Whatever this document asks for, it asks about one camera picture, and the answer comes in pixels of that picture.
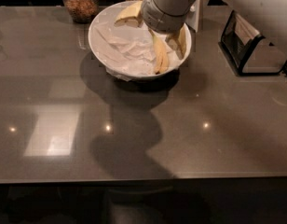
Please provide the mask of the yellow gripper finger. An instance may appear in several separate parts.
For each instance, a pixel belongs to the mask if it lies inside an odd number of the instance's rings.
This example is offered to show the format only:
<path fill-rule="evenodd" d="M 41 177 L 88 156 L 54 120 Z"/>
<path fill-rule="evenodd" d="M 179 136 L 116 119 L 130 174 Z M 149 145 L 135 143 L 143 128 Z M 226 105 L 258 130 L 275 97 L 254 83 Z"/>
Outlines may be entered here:
<path fill-rule="evenodd" d="M 186 52 L 185 28 L 182 27 L 177 33 L 167 35 L 165 41 L 168 46 L 176 52 L 178 58 L 183 59 Z"/>
<path fill-rule="evenodd" d="M 138 1 L 125 7 L 116 16 L 114 26 L 127 25 L 130 27 L 141 27 L 143 25 L 141 6 L 142 2 Z"/>

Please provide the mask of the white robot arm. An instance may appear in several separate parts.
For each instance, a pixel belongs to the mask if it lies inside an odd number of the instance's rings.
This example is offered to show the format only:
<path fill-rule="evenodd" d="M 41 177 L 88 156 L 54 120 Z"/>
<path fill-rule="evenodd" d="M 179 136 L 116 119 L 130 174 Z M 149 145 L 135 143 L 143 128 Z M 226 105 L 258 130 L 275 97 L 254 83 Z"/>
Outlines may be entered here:
<path fill-rule="evenodd" d="M 222 0 L 287 55 L 287 0 Z M 143 0 L 126 7 L 116 18 L 134 26 L 146 24 L 161 34 L 174 34 L 185 23 L 196 0 Z"/>

